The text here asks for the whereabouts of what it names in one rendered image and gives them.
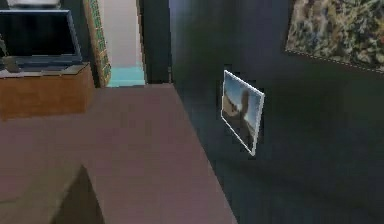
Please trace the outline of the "brown wooden cabinet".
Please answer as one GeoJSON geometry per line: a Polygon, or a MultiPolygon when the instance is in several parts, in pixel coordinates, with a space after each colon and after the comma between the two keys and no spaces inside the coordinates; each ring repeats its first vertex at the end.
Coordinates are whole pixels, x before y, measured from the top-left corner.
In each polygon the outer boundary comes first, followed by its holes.
{"type": "Polygon", "coordinates": [[[84,113],[95,90],[90,63],[60,71],[0,71],[3,120],[84,113]]]}

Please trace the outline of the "large mottled wall painting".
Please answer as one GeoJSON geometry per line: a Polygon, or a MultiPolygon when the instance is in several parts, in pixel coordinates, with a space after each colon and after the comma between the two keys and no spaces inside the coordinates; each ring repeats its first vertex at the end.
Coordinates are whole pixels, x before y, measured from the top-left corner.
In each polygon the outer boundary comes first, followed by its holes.
{"type": "Polygon", "coordinates": [[[384,73],[384,0],[295,0],[285,50],[384,73]]]}

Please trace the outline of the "white framed wall picture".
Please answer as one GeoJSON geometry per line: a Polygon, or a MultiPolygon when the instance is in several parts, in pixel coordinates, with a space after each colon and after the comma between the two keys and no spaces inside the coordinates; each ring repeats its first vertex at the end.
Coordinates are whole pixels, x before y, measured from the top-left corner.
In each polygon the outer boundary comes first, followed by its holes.
{"type": "Polygon", "coordinates": [[[223,72],[221,118],[251,156],[256,154],[264,98],[262,91],[223,72]]]}

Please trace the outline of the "black television set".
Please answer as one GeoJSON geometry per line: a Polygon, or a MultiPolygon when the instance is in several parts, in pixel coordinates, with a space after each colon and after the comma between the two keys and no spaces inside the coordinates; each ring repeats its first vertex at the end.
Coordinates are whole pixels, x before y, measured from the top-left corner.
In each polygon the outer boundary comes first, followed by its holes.
{"type": "Polygon", "coordinates": [[[0,68],[5,67],[4,51],[20,69],[83,61],[70,10],[0,10],[0,68]]]}

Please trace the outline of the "brown box-shaped furniture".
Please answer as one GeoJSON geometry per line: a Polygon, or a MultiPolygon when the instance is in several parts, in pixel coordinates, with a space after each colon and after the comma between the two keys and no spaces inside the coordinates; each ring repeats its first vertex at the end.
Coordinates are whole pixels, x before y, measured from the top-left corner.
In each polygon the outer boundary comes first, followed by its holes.
{"type": "Polygon", "coordinates": [[[0,224],[106,224],[87,169],[43,171],[16,199],[0,201],[0,224]]]}

